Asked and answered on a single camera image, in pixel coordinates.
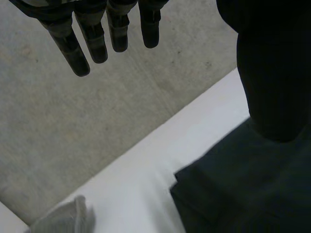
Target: dark cloth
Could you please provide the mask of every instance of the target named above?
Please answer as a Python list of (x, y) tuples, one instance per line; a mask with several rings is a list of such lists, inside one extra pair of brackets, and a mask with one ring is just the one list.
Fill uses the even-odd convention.
[(217, 0), (250, 119), (175, 174), (188, 233), (311, 230), (311, 2)]
[(308, 122), (311, 1), (218, 0), (239, 33), (237, 65), (256, 130), (291, 141)]
[(246, 121), (176, 173), (171, 194), (187, 233), (311, 230), (311, 126), (290, 143)]

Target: white platform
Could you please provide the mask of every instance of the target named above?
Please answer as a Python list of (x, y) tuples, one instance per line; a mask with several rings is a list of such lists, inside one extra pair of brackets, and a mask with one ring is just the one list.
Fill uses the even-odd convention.
[(248, 117), (234, 70), (64, 201), (86, 197), (97, 217), (95, 233), (183, 233), (169, 193), (173, 174)]

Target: dark green fabric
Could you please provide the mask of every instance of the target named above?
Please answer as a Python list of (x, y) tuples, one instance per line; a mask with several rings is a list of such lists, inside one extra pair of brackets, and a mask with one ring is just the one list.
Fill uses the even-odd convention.
[(310, 125), (275, 143), (244, 122), (176, 173), (171, 194), (187, 232), (311, 230), (310, 155)]

